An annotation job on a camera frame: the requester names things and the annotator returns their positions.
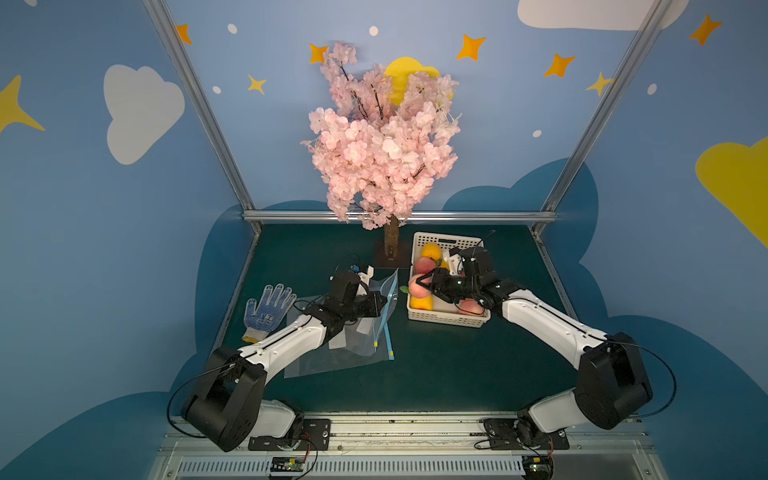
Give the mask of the pink peach large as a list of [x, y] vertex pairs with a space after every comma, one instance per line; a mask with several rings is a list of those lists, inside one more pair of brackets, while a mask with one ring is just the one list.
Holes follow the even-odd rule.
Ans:
[[430, 290], [430, 283], [432, 281], [432, 275], [421, 274], [414, 275], [410, 278], [408, 283], [409, 294], [416, 299], [428, 298], [432, 295]]

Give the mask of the clear zip-top bag blue zipper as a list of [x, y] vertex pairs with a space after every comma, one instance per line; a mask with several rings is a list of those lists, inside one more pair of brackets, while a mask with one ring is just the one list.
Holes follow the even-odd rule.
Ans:
[[375, 361], [392, 361], [394, 351], [388, 321], [396, 309], [399, 294], [398, 271], [393, 270], [381, 280], [369, 284], [372, 293], [380, 293], [384, 305], [376, 317], [361, 318], [345, 326], [345, 350]]

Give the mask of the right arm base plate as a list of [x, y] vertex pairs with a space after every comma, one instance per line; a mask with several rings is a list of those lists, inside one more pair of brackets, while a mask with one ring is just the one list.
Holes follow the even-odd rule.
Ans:
[[533, 424], [516, 418], [485, 418], [481, 420], [487, 445], [491, 450], [532, 449], [543, 452], [568, 450], [570, 443], [563, 429], [543, 433]]

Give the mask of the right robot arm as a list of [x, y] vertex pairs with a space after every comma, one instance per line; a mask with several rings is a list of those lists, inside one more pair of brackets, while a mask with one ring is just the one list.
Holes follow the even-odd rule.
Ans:
[[517, 413], [521, 440], [582, 424], [610, 430], [653, 398], [641, 347], [623, 332], [609, 335], [560, 312], [517, 282], [501, 277], [490, 252], [471, 247], [456, 253], [460, 272], [435, 268], [417, 278], [454, 306], [473, 300], [536, 336], [577, 372], [576, 385]]

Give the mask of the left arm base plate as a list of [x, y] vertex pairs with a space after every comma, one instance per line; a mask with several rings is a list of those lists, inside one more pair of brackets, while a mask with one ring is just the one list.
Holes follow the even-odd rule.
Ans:
[[249, 451], [297, 452], [327, 451], [330, 443], [332, 422], [328, 418], [297, 420], [280, 438], [272, 436], [251, 437]]

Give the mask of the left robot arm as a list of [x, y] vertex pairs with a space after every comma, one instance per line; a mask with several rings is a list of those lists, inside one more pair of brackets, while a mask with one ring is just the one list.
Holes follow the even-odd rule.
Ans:
[[212, 441], [224, 452], [252, 435], [268, 383], [304, 354], [342, 334], [346, 327], [383, 313], [387, 296], [370, 286], [374, 268], [354, 267], [333, 275], [330, 291], [307, 305], [296, 320], [255, 344], [217, 348], [201, 374], [188, 383], [190, 395], [181, 417], [198, 438]]

